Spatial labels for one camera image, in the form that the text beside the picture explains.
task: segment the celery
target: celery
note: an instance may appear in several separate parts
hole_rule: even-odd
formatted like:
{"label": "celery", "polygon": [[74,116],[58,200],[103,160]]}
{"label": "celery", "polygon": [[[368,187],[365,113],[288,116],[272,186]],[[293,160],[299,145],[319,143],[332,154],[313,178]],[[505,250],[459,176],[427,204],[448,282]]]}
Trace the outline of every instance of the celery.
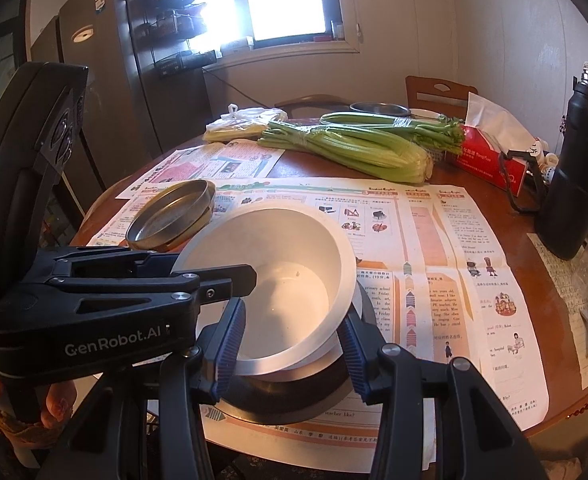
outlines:
{"label": "celery", "polygon": [[305,127],[273,121],[258,143],[268,148],[316,153],[391,182],[419,184],[431,176],[433,167],[427,152],[409,140],[355,126]]}
{"label": "celery", "polygon": [[321,117],[321,124],[353,125],[376,131],[384,131],[410,140],[424,148],[445,150],[459,155],[462,152],[464,132],[458,120],[440,116],[438,123],[419,119],[402,120],[396,117],[362,112],[334,112]]}

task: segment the black thermos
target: black thermos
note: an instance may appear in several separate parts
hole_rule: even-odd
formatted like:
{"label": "black thermos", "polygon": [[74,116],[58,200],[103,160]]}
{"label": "black thermos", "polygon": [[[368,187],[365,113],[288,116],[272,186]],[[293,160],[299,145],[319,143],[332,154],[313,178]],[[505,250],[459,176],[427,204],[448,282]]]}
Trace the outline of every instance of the black thermos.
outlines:
{"label": "black thermos", "polygon": [[588,63],[573,90],[558,166],[534,222],[542,243],[563,260],[576,255],[588,234]]}

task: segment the white bowl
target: white bowl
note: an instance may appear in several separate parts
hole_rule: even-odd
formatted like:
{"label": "white bowl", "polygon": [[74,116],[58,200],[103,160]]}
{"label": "white bowl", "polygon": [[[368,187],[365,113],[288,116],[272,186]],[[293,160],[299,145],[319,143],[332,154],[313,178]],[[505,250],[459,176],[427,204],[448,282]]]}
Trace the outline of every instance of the white bowl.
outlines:
{"label": "white bowl", "polygon": [[410,108],[410,112],[414,117],[420,117],[421,119],[438,119],[440,117],[438,112],[423,110],[422,108]]}
{"label": "white bowl", "polygon": [[[356,258],[345,232],[325,213],[296,202],[239,206],[201,230],[173,271],[249,264],[247,323],[235,373],[265,376],[316,361],[335,348],[335,331],[356,287]],[[221,305],[205,305],[202,324]]]}
{"label": "white bowl", "polygon": [[[351,303],[354,305],[356,312],[359,313],[359,316],[361,316],[363,313],[363,297],[358,283],[354,289],[354,296],[351,299]],[[313,352],[306,359],[303,359],[295,365],[283,368],[278,372],[257,376],[256,378],[272,383],[298,381],[299,379],[310,377],[324,370],[342,355],[343,348],[341,348],[341,342],[338,339],[338,334],[334,332],[316,352]]]}

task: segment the chair backrest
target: chair backrest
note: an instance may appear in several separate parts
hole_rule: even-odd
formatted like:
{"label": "chair backrest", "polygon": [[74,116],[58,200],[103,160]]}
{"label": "chair backrest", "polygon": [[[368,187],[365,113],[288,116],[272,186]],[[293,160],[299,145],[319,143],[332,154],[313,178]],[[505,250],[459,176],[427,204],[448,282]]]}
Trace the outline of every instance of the chair backrest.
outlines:
{"label": "chair backrest", "polygon": [[408,75],[405,78],[407,102],[410,108],[431,110],[448,117],[467,116],[469,92],[477,94],[473,86],[461,85],[446,79]]}
{"label": "chair backrest", "polygon": [[286,111],[291,118],[296,108],[327,108],[330,110],[349,110],[350,101],[329,94],[313,94],[274,104],[274,108]]}

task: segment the tissue box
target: tissue box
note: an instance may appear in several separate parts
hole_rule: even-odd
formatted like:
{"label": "tissue box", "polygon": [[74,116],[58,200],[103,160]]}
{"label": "tissue box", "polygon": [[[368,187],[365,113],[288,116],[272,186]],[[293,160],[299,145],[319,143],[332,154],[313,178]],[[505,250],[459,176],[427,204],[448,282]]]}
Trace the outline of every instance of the tissue box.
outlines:
{"label": "tissue box", "polygon": [[[505,189],[505,178],[500,172],[498,152],[483,138],[480,132],[471,126],[462,126],[466,139],[462,143],[462,155],[446,154],[446,160],[475,176]],[[513,158],[505,161],[505,167],[511,181],[511,192],[518,196],[525,181],[526,165],[522,160]]]}

